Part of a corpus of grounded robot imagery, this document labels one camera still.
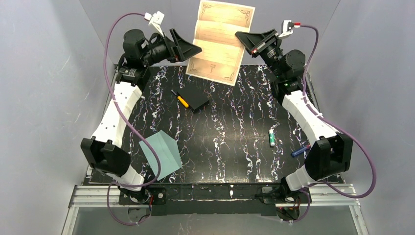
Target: gray wall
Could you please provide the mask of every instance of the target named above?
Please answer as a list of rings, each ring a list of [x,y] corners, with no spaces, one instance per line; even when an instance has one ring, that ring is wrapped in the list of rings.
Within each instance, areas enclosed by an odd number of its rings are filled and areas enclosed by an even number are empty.
[[[108,94],[102,56],[79,1],[0,1],[1,234],[61,233]]]
[[[169,29],[175,28],[177,32],[189,42],[193,41],[194,29],[199,8],[198,0],[80,0],[85,12],[90,18],[100,40],[105,43],[109,27],[114,20],[127,12],[165,14],[161,28],[170,37]],[[281,30],[283,20],[291,19],[304,24],[315,25],[321,33],[325,28],[339,3],[339,0],[223,0],[255,7],[251,32],[265,32],[275,28]],[[121,21],[113,31],[110,41],[109,55],[112,61],[118,62],[123,53],[123,35],[132,28],[143,30],[147,38],[153,31],[148,27],[148,22],[138,16],[129,16]],[[282,48],[288,52],[292,49],[300,49],[309,55],[313,42],[303,40],[312,37],[313,32],[297,30],[289,40],[283,42]],[[260,58],[253,59],[247,53],[242,64],[263,64]]]
[[[376,163],[376,188],[362,199],[375,235],[415,231],[414,12],[413,0],[341,1],[311,62],[324,115],[356,135]],[[357,147],[344,177],[358,193],[370,185]]]

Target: cable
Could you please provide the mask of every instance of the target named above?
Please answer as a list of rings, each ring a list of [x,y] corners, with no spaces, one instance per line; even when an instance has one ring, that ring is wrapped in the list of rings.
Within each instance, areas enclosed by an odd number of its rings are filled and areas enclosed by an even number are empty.
[[[255,197],[263,197],[263,196],[272,194],[272,193],[276,192],[277,190],[278,190],[278,188],[275,188],[275,189],[273,189],[269,192],[257,193],[257,194],[255,194]]]
[[[145,220],[148,218],[150,216],[150,214],[145,214],[145,215],[143,215],[141,218],[140,218],[140,220],[139,220],[139,222],[145,217]]]
[[[308,194],[307,191],[300,189],[300,192],[304,193],[307,196],[307,209],[305,209],[304,214],[302,214],[302,216],[300,216],[298,219],[295,220],[290,220],[290,221],[286,221],[287,223],[297,223],[300,222],[300,220],[304,219],[304,217],[308,214],[308,210],[310,209],[310,204],[311,204],[311,199],[310,199],[310,194]]]
[[[144,202],[137,202],[137,204],[144,204],[146,202],[148,202],[148,200],[150,200],[151,196],[150,194],[148,194],[147,200],[145,200]]]
[[[306,25],[306,24],[301,24],[301,26],[300,27],[305,27],[305,28],[310,28],[310,29],[313,29],[315,32],[316,32],[316,41],[315,41],[315,43],[314,43],[314,47],[313,47],[313,50],[311,51],[311,54],[310,54],[310,57],[308,58],[308,60],[307,60],[307,65],[305,66],[305,68],[304,68],[304,74],[303,74],[303,76],[302,76],[302,83],[303,83],[303,89],[302,89],[302,95],[305,97],[306,96],[306,87],[307,87],[307,82],[306,82],[306,74],[307,74],[307,71],[308,71],[308,67],[310,66],[310,61],[311,61],[311,57],[313,57],[313,54],[314,54],[314,51],[316,50],[316,47],[317,47],[317,43],[318,43],[318,41],[319,41],[319,31],[317,30],[317,28],[315,28],[314,26],[311,26],[311,25]],[[306,106],[307,106],[307,108],[314,114],[314,115],[317,115],[318,113],[316,113],[316,111],[314,111],[314,109],[311,107],[311,105],[309,104],[309,103],[307,103],[307,100],[306,99],[303,99],[304,100],[304,103],[306,104]],[[355,199],[358,199],[358,198],[363,198],[363,197],[366,197],[366,196],[368,196],[370,193],[372,193],[372,191],[373,191],[373,189],[375,188],[375,185],[376,185],[376,167],[375,167],[375,165],[374,165],[374,163],[373,163],[373,160],[372,160],[372,158],[370,157],[370,155],[369,155],[369,153],[368,153],[368,151],[363,147],[363,145],[353,136],[353,135],[351,135],[349,132],[347,132],[347,131],[345,131],[345,130],[343,130],[342,128],[340,128],[339,126],[337,126],[337,125],[335,125],[335,124],[333,124],[332,122],[330,122],[330,121],[328,121],[328,120],[326,120],[325,118],[323,118],[322,116],[318,116],[318,118],[321,120],[321,121],[323,121],[323,122],[325,122],[325,123],[327,123],[328,125],[330,125],[330,126],[332,126],[332,127],[334,127],[334,128],[336,128],[337,130],[339,130],[340,132],[342,132],[343,134],[345,134],[345,135],[347,135],[349,138],[351,138],[358,146],[359,146],[359,148],[362,150],[362,152],[364,153],[364,155],[366,156],[366,158],[368,159],[368,161],[369,161],[369,165],[370,165],[370,168],[372,169],[372,183],[371,183],[371,185],[370,185],[370,187],[369,187],[369,189],[365,192],[365,193],[363,193],[363,194],[361,194],[361,195],[350,195],[350,194],[347,194],[347,193],[344,193],[344,192],[342,192],[342,191],[340,191],[340,190],[338,190],[337,188],[335,188],[334,186],[332,186],[329,182],[327,182],[327,181],[325,181],[325,180],[321,180],[323,183],[325,183],[325,184],[327,184],[330,188],[332,188],[334,191],[336,191],[336,192],[338,192],[339,194],[341,194],[341,195],[343,195],[343,196],[345,196],[345,197],[349,197],[349,198],[355,198]]]
[[[289,212],[287,211],[287,210],[282,210],[281,208],[277,208],[277,212],[279,212],[279,213],[281,213],[282,215],[284,215],[284,216],[286,216],[286,217],[289,217],[289,218],[291,218],[292,220],[295,220],[290,214],[289,214]]]
[[[290,208],[290,210],[293,210],[296,207],[296,205],[297,205],[297,199],[294,201],[294,205],[293,207]]]
[[[107,190],[107,208],[108,211],[110,212],[111,217],[118,223],[122,224],[122,225],[126,225],[126,226],[135,226],[138,225],[142,222],[144,222],[147,218],[145,218],[144,220],[140,220],[139,222],[135,222],[135,223],[127,223],[124,221],[121,221],[120,219],[118,219],[115,214],[112,212],[111,208],[110,208],[110,190],[111,190],[111,186],[115,185],[115,182],[111,182],[110,185],[108,185],[108,190]]]
[[[151,212],[151,203],[153,203],[153,195],[151,195],[150,203],[148,204],[148,209]]]
[[[311,99],[313,100],[314,107],[317,111],[320,111],[319,104],[316,99],[316,93],[314,92],[313,84],[310,80],[310,73],[307,71],[307,76],[305,77],[305,81],[307,82],[308,90],[310,91]]]
[[[299,205],[297,206],[297,209],[300,208],[300,205],[301,205],[301,198],[299,197]]]
[[[127,14],[124,14],[124,15],[122,15],[122,16],[120,16],[114,23],[113,23],[113,25],[111,26],[111,28],[110,28],[110,31],[108,32],[108,36],[107,36],[107,41],[105,42],[105,48],[104,48],[104,76],[105,76],[105,81],[107,82],[107,87],[108,87],[108,90],[110,91],[110,95],[111,95],[111,98],[112,98],[112,100],[113,100],[113,102],[114,102],[114,105],[115,105],[115,107],[116,107],[116,109],[117,109],[117,111],[118,111],[118,113],[119,113],[119,115],[121,116],[121,118],[124,120],[124,122],[127,124],[127,126],[131,129],[131,131],[134,133],[134,134],[136,134],[144,143],[145,143],[145,145],[150,149],[150,151],[153,153],[153,155],[154,155],[154,157],[156,158],[156,161],[157,161],[157,166],[159,167],[159,170],[158,170],[158,172],[157,172],[157,175],[155,176],[155,178],[154,179],[152,179],[151,181],[149,181],[149,182],[147,182],[147,183],[145,183],[145,184],[142,184],[142,185],[126,185],[126,184],[120,184],[120,183],[116,183],[116,185],[118,185],[118,186],[120,186],[120,187],[133,187],[133,188],[136,188],[136,187],[144,187],[144,186],[147,186],[147,185],[150,185],[150,184],[152,184],[152,183],[154,183],[156,180],[157,180],[157,178],[160,176],[160,172],[161,172],[161,164],[160,164],[160,159],[159,159],[159,157],[157,156],[157,153],[154,151],[154,149],[153,149],[153,147],[147,142],[147,140],[133,127],[133,125],[128,121],[128,119],[127,119],[127,117],[122,113],[122,111],[121,111],[121,109],[120,109],[120,107],[119,107],[119,105],[118,105],[118,102],[117,102],[117,100],[115,99],[115,95],[114,95],[114,91],[113,91],[113,89],[111,88],[111,84],[110,84],[110,80],[109,80],[109,78],[108,78],[108,74],[107,74],[107,54],[108,54],[108,45],[109,45],[109,43],[110,43],[110,37],[111,37],[111,34],[112,34],[112,32],[113,32],[113,30],[114,30],[114,28],[115,28],[115,26],[116,26],[116,24],[122,19],[122,18],[124,18],[124,17],[126,17],[126,16],[129,16],[129,15],[139,15],[139,16],[143,16],[144,17],[144,15],[143,14],[141,14],[141,13],[127,13]]]
[[[127,225],[127,226],[133,226],[133,225],[137,225],[137,224],[139,224],[139,223],[142,223],[142,222],[144,222],[145,220],[143,220],[143,221],[139,221],[139,222],[137,222],[137,223],[126,223],[126,222],[123,222],[123,221],[121,221],[121,220],[119,220],[118,218],[116,218],[115,217],[115,215],[113,214],[113,212],[111,211],[111,208],[110,208],[110,200],[109,200],[109,197],[110,197],[110,189],[111,189],[111,185],[118,185],[118,186],[120,186],[120,187],[133,187],[133,188],[136,188],[136,187],[144,187],[144,186],[147,186],[147,185],[150,185],[150,184],[152,184],[152,183],[154,183],[156,180],[157,180],[157,178],[160,176],[160,173],[161,173],[161,164],[160,164],[160,159],[159,159],[159,157],[157,156],[157,153],[154,151],[154,149],[153,149],[153,147],[148,143],[148,141],[133,127],[133,125],[128,121],[128,119],[127,119],[127,117],[122,113],[122,111],[121,111],[121,109],[120,109],[120,107],[119,107],[119,105],[118,105],[118,102],[117,102],[117,100],[115,99],[115,95],[114,95],[114,91],[113,91],[113,89],[112,89],[112,87],[111,87],[111,84],[110,84],[110,80],[109,80],[109,78],[108,78],[108,73],[107,73],[107,55],[108,55],[108,45],[109,45],[109,43],[110,43],[110,38],[111,38],[111,34],[112,34],[112,32],[113,32],[113,30],[114,30],[114,28],[115,28],[115,26],[116,26],[116,24],[122,19],[122,18],[124,18],[124,17],[126,17],[126,16],[129,16],[129,15],[139,15],[139,16],[142,16],[142,17],[144,17],[144,15],[143,14],[141,14],[141,13],[127,13],[127,14],[124,14],[124,15],[122,15],[122,16],[120,16],[114,23],[113,23],[113,25],[111,26],[111,28],[110,28],[110,31],[108,32],[108,35],[107,35],[107,40],[106,40],[106,42],[105,42],[105,47],[104,47],[104,63],[103,63],[103,68],[104,68],[104,76],[105,76],[105,81],[106,81],[106,83],[107,83],[107,87],[108,87],[108,90],[109,90],[109,92],[110,92],[110,95],[111,95],[111,98],[112,98],[112,100],[113,100],[113,102],[114,102],[114,105],[115,105],[115,107],[116,107],[116,109],[117,109],[117,111],[118,111],[118,113],[119,113],[119,115],[121,116],[121,118],[124,120],[124,122],[127,124],[127,126],[131,129],[131,131],[134,133],[134,134],[136,134],[144,143],[145,143],[145,145],[150,149],[150,151],[153,153],[153,155],[154,155],[154,157],[156,158],[156,161],[157,161],[157,166],[158,166],[158,171],[157,171],[157,174],[156,174],[156,176],[154,177],[154,179],[152,179],[151,181],[149,181],[149,182],[147,182],[147,183],[144,183],[144,184],[142,184],[142,185],[126,185],[126,184],[121,184],[121,183],[118,183],[118,182],[111,182],[110,183],[110,185],[108,186],[108,191],[107,191],[107,207],[108,207],[108,211],[110,212],[110,214],[111,214],[111,216],[112,216],[112,218],[115,220],[115,221],[117,221],[118,223],[120,223],[120,224],[123,224],[123,225]]]

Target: paper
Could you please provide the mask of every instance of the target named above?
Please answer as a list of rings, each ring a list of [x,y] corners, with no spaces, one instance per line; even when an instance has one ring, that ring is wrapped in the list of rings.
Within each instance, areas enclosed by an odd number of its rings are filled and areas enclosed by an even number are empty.
[[[234,86],[245,50],[235,33],[249,32],[254,10],[250,6],[201,1],[193,44],[202,52],[189,60],[186,74]]]

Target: screwdriver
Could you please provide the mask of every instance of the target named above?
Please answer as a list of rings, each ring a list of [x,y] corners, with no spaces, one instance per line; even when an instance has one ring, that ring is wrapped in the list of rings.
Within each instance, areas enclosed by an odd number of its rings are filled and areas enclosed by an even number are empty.
[[[175,95],[175,96],[177,96],[177,99],[180,101],[180,103],[182,103],[182,105],[185,107],[185,108],[188,108],[189,107],[189,104],[180,96],[180,95],[177,95],[177,93],[175,93],[173,90],[171,90],[171,92]]]

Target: pen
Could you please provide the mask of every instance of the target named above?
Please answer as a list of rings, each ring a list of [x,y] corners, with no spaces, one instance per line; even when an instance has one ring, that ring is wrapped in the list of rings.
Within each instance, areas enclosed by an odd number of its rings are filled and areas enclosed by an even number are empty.
[[[171,92],[175,95],[175,96],[177,96],[177,99],[180,101],[180,103],[182,103],[182,105],[185,107],[185,108],[188,108],[189,107],[189,104],[180,96],[180,95],[177,95],[177,93],[175,93],[173,90],[171,90]]]
[[[296,157],[296,156],[300,155],[301,153],[303,153],[304,151],[310,149],[310,147],[311,146],[309,144],[308,145],[305,145],[302,148],[297,149],[296,151],[292,152],[291,153],[291,156]]]

